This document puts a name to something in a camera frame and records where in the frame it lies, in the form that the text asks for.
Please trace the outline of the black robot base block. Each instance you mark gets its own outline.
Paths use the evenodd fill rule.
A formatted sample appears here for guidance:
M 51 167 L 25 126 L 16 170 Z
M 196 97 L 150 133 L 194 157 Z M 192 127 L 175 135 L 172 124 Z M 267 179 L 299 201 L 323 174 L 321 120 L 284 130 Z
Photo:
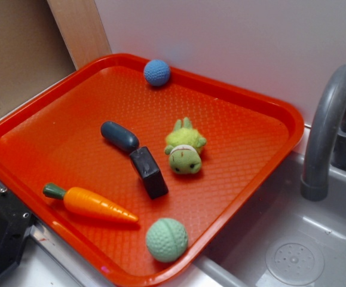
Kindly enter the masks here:
M 0 278 L 20 265 L 34 219 L 12 191 L 0 189 Z

